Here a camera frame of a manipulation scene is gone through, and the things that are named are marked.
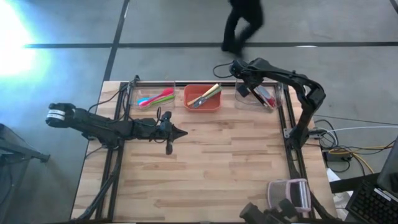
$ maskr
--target shoe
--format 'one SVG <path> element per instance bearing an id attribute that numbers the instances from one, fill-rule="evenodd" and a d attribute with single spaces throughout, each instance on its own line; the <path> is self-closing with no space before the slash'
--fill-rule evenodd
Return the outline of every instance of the shoe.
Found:
<path id="1" fill-rule="evenodd" d="M 236 58 L 242 58 L 243 57 L 242 49 L 236 49 L 236 47 L 234 45 L 231 45 L 231 44 L 223 43 L 221 45 L 221 50 L 224 51 L 224 52 L 229 52 L 229 53 L 233 54 Z"/>
<path id="2" fill-rule="evenodd" d="M 223 52 L 231 52 L 232 53 L 231 44 L 226 44 L 226 43 L 221 44 L 221 50 Z"/>

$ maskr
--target black pants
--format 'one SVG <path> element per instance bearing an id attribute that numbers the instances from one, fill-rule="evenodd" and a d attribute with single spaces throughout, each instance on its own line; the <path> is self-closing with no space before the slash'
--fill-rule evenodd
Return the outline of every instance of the black pants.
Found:
<path id="1" fill-rule="evenodd" d="M 230 0 L 232 11 L 226 21 L 223 48 L 242 50 L 246 41 L 264 23 L 260 0 Z M 245 27 L 235 40 L 235 28 L 240 18 L 245 19 L 249 25 Z"/>

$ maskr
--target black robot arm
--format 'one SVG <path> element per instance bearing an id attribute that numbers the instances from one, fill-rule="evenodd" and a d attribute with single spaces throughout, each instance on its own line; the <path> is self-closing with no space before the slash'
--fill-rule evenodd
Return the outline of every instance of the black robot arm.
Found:
<path id="1" fill-rule="evenodd" d="M 312 116 L 326 97 L 322 86 L 308 79 L 305 75 L 296 74 L 295 71 L 290 72 L 274 67 L 262 58 L 257 58 L 250 63 L 246 63 L 241 59 L 234 60 L 229 71 L 234 77 L 242 79 L 244 82 L 244 86 L 238 87 L 239 93 L 245 97 L 249 94 L 248 89 L 262 104 L 265 103 L 264 100 L 254 89 L 261 85 L 264 78 L 269 78 L 294 88 L 303 112 L 297 125 L 290 132 L 288 143 L 296 149 L 301 148 L 308 139 L 308 125 Z M 305 94 L 305 86 L 310 89 L 307 94 Z"/>
<path id="2" fill-rule="evenodd" d="M 52 103 L 49 109 L 45 120 L 49 126 L 76 129 L 87 139 L 97 138 L 108 149 L 117 148 L 121 139 L 164 140 L 167 141 L 166 154 L 170 155 L 173 152 L 173 141 L 188 134 L 170 122 L 172 114 L 169 111 L 159 118 L 160 124 L 157 125 L 153 118 L 132 121 L 105 118 L 85 109 L 76 108 L 70 103 Z"/>
<path id="3" fill-rule="evenodd" d="M 303 111 L 298 123 L 293 127 L 289 134 L 289 138 L 287 139 L 287 147 L 296 149 L 298 151 L 301 150 L 302 146 L 309 138 L 308 125 L 311 122 L 312 116 L 317 109 L 319 109 L 326 97 L 322 86 L 319 83 L 307 78 L 305 75 L 297 74 L 295 71 L 290 72 L 274 67 L 268 61 L 262 58 L 257 58 L 250 63 L 246 63 L 241 59 L 234 60 L 229 68 L 229 71 L 235 78 L 242 79 L 244 82 L 243 85 L 237 87 L 239 93 L 243 97 L 246 97 L 251 92 L 263 105 L 265 105 L 265 101 L 254 90 L 256 87 L 261 85 L 261 83 L 264 81 L 264 78 L 269 78 L 294 88 Z M 307 94 L 305 92 L 306 86 L 310 89 Z M 299 178 L 300 174 L 296 170 L 295 166 L 291 166 L 291 169 L 293 169 L 294 176 Z M 322 220 L 302 220 L 304 223 L 306 223 L 306 221 L 311 221 L 311 223 L 344 223 L 341 220 L 337 220 L 331 216 L 325 210 L 325 208 L 322 207 L 312 192 L 310 195 L 312 204 L 317 210 L 318 214 L 321 216 Z M 276 218 L 277 213 L 274 210 L 272 211 L 273 212 L 271 213 L 270 210 L 259 213 L 257 207 L 248 205 L 243 210 L 241 217 L 244 218 L 248 224 L 285 223 L 284 218 Z"/>

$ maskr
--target wooden table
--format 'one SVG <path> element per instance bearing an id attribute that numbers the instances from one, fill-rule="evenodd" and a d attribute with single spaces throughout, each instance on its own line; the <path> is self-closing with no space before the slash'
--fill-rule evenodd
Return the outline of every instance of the wooden table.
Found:
<path id="1" fill-rule="evenodd" d="M 119 85 L 104 82 L 99 101 L 109 99 Z M 293 89 L 290 95 L 298 119 L 300 103 Z M 248 202 L 267 208 L 268 183 L 289 178 L 278 112 L 236 109 L 234 88 L 223 89 L 216 113 L 189 113 L 183 106 L 183 88 L 177 87 L 176 96 L 171 122 L 188 135 L 174 142 L 169 156 L 165 144 L 125 143 L 114 221 L 243 222 L 239 213 Z M 113 118 L 115 106 L 116 98 L 100 105 L 97 113 Z M 154 118 L 155 110 L 130 114 L 134 119 Z M 287 113 L 285 117 L 289 126 Z M 88 152 L 99 145 L 91 142 Z M 311 190 L 336 215 L 319 148 L 305 146 L 302 151 Z M 98 193 L 105 155 L 106 150 L 98 151 L 85 161 L 72 218 Z"/>

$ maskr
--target gray floor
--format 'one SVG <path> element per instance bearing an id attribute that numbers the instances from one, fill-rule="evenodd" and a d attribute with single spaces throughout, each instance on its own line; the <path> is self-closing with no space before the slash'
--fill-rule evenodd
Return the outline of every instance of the gray floor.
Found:
<path id="1" fill-rule="evenodd" d="M 18 0 L 0 5 L 0 123 L 38 150 L 48 164 L 32 161 L 8 223 L 67 220 L 87 141 L 71 129 L 44 123 L 49 103 L 88 108 L 97 102 L 111 49 L 13 49 L 13 44 L 112 43 L 123 0 Z M 264 0 L 266 24 L 252 42 L 397 41 L 398 14 L 388 0 Z M 224 0 L 132 0 L 122 43 L 221 42 L 229 6 Z M 9 24 L 16 24 L 12 29 Z M 317 112 L 335 128 L 398 125 L 398 47 L 250 47 L 249 59 L 296 70 L 320 82 L 327 97 Z M 209 80 L 211 69 L 231 61 L 219 48 L 119 49 L 110 80 Z M 391 142 L 398 129 L 337 132 L 343 145 Z M 380 171 L 387 151 L 364 156 Z M 345 164 L 329 164 L 343 169 Z M 341 178 L 361 175 L 354 161 Z"/>

